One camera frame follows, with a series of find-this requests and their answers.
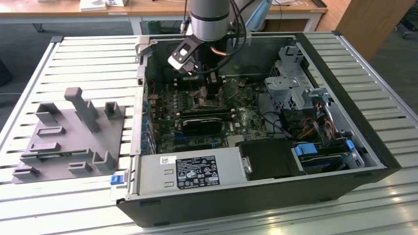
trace blue clip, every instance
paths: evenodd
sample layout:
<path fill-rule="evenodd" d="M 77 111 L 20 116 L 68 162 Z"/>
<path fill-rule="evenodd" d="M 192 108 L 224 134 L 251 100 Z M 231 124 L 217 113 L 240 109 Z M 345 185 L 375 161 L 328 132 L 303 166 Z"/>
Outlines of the blue clip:
<path fill-rule="evenodd" d="M 121 184 L 122 184 L 122 175 L 112 175 L 110 185 L 121 185 Z"/>
<path fill-rule="evenodd" d="M 295 147 L 296 155 L 315 154 L 317 153 L 316 147 L 312 143 L 301 143 Z"/>
<path fill-rule="evenodd" d="M 212 149 L 216 148 L 217 145 L 219 145 L 219 142 L 216 141 L 216 142 L 213 142 L 213 143 L 211 144 L 211 148 L 212 148 Z"/>
<path fill-rule="evenodd" d="M 352 141 L 345 141 L 348 148 L 352 150 L 355 148 Z"/>

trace motherboard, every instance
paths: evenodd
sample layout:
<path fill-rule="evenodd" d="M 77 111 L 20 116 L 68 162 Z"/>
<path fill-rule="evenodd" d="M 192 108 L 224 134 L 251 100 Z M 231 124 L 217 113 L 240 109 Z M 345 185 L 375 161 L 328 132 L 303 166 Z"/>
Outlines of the motherboard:
<path fill-rule="evenodd" d="M 257 83 L 224 78 L 219 93 L 207 99 L 197 78 L 185 81 L 185 86 L 165 84 L 149 96 L 157 153 L 231 147 L 268 137 L 255 104 Z"/>

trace power supply label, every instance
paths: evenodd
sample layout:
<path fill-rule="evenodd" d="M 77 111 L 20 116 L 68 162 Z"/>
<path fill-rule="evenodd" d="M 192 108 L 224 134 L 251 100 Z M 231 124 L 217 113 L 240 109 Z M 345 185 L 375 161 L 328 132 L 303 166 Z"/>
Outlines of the power supply label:
<path fill-rule="evenodd" d="M 215 156 L 176 159 L 177 188 L 197 188 L 219 184 Z"/>

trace black cable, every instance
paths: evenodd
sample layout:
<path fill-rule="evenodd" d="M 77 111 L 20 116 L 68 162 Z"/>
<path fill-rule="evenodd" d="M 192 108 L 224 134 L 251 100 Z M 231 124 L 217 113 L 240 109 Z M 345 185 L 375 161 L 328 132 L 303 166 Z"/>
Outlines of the black cable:
<path fill-rule="evenodd" d="M 275 123 L 280 121 L 280 119 L 275 120 L 273 123 L 272 123 L 272 133 L 275 133 Z"/>
<path fill-rule="evenodd" d="M 297 138 L 293 137 L 280 126 L 275 125 L 275 123 L 272 123 L 267 118 L 264 118 L 264 115 L 265 115 L 265 114 L 276 114 L 276 112 L 268 111 L 268 112 L 264 112 L 263 114 L 261 114 L 261 112 L 260 112 L 259 97 L 260 97 L 260 90 L 261 90 L 261 85 L 263 85 L 263 84 L 264 84 L 264 82 L 260 83 L 260 85 L 259 85 L 259 90 L 257 90 L 257 92 L 256 92 L 256 98 L 255 98 L 255 100 L 256 100 L 256 104 L 255 104 L 255 106 L 256 106 L 256 111 L 257 111 L 259 115 L 261 116 L 263 120 L 264 120 L 269 125 L 272 125 L 273 128 L 277 128 L 279 131 L 284 134 L 284 136 L 285 136 L 288 139 L 291 139 L 291 140 L 297 140 Z"/>
<path fill-rule="evenodd" d="M 239 33 L 239 21 L 241 22 L 243 29 L 244 29 L 244 21 L 243 21 L 241 15 L 240 15 L 240 13 L 239 13 L 239 8 L 237 8 L 237 6 L 236 6 L 235 1 L 233 1 L 233 0 L 229 0 L 229 2 L 231 2 L 231 5 L 232 5 L 235 21 L 236 21 L 236 24 L 237 24 L 237 33 Z M 232 52 L 232 55 L 236 54 L 236 53 L 240 51 L 240 49 L 243 48 L 243 46 L 244 46 L 244 44 L 245 44 L 245 40 L 247 40 L 247 32 L 245 32 L 245 29 L 244 29 L 244 40 L 243 40 L 243 44 L 240 45 L 239 48 L 237 48 L 237 45 L 239 45 L 239 34 L 236 35 L 236 39 L 237 39 L 237 41 L 236 41 L 236 43 L 235 43 L 235 45 L 233 45 L 233 52 Z M 211 73 L 211 72 L 217 71 L 219 69 L 221 69 L 223 66 L 225 66 L 225 64 L 231 61 L 231 59 L 232 59 L 232 56 L 228 56 L 223 61 L 220 61 L 219 65 L 217 65 L 215 68 L 212 68 L 212 69 L 209 69 L 209 70 L 207 70 L 207 71 L 200 71 L 200 72 L 197 71 L 196 74 L 208 74 L 208 73 Z"/>
<path fill-rule="evenodd" d="M 276 0 L 273 0 L 277 5 L 273 5 L 273 6 L 279 6 L 279 9 L 280 9 L 280 19 L 283 18 L 283 12 L 281 12 L 281 6 L 289 6 L 289 5 L 281 5 Z"/>
<path fill-rule="evenodd" d="M 247 4 L 241 7 L 241 9 L 239 10 L 239 13 L 241 13 L 244 11 L 244 9 L 255 2 L 255 0 L 251 0 L 249 2 L 247 2 Z"/>
<path fill-rule="evenodd" d="M 229 1 L 231 4 L 232 4 L 232 7 L 233 7 L 233 12 L 237 13 L 237 18 L 236 19 L 236 24 L 239 25 L 239 21 L 240 21 L 240 24 L 241 24 L 241 29 L 243 29 L 243 42 L 239 46 L 239 48 L 236 50 L 233 50 L 232 52 L 228 53 L 227 56 L 232 56 L 235 55 L 237 52 L 240 52 L 240 50 L 243 49 L 244 45 L 245 45 L 245 42 L 247 42 L 247 30 L 245 30 L 245 22 L 243 21 L 243 18 L 241 18 L 241 14 L 239 12 L 239 8 L 236 6 L 236 3 L 233 0 Z M 240 35 L 240 31 L 239 31 L 239 26 L 237 26 L 237 32 L 236 32 L 236 44 L 239 44 L 239 35 Z"/>
<path fill-rule="evenodd" d="M 183 21 L 185 21 L 185 12 L 187 12 L 187 0 L 184 1 L 184 15 L 183 15 Z"/>

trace wooden desk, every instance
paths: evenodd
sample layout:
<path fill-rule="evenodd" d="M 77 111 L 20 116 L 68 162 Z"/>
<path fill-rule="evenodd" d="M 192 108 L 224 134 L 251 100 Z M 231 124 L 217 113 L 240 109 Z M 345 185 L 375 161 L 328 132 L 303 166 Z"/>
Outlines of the wooden desk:
<path fill-rule="evenodd" d="M 125 7 L 108 6 L 102 11 L 80 12 L 80 0 L 0 0 L 0 24 L 33 24 L 41 31 L 42 23 L 129 22 L 132 2 Z"/>
<path fill-rule="evenodd" d="M 184 2 L 172 0 L 128 0 L 125 7 L 108 7 L 102 11 L 80 12 L 80 0 L 0 0 L 0 24 L 41 24 L 81 22 L 130 22 L 134 35 L 145 34 L 140 22 L 177 21 L 183 17 Z M 319 8 L 311 0 L 297 0 L 291 6 L 271 6 L 267 19 L 305 19 L 304 31 L 313 31 L 325 8 Z"/>
<path fill-rule="evenodd" d="M 283 14 L 301 14 L 301 13 L 324 13 L 327 8 L 316 7 L 311 0 L 297 0 L 297 4 L 291 6 L 281 6 Z M 133 0 L 130 15 L 133 16 L 171 16 L 183 15 L 184 2 L 180 0 Z M 280 14 L 280 7 L 272 5 L 269 14 Z"/>
<path fill-rule="evenodd" d="M 106 6 L 102 11 L 80 12 L 80 0 L 57 0 L 37 2 L 37 0 L 0 0 L 0 17 L 93 17 L 112 16 L 118 13 L 128 15 L 132 1 L 124 7 Z"/>
<path fill-rule="evenodd" d="M 184 2 L 173 0 L 132 0 L 130 8 L 130 24 L 133 28 L 133 34 L 146 34 L 145 31 L 138 31 L 140 22 L 142 21 L 175 21 L 183 20 Z M 255 2 L 248 11 L 253 11 L 256 8 Z M 303 22 L 303 31 L 315 31 L 321 14 L 327 12 L 327 8 L 317 7 L 311 0 L 297 0 L 296 3 L 285 3 L 291 6 L 272 5 L 267 15 L 268 20 L 289 20 L 289 19 L 305 19 Z"/>

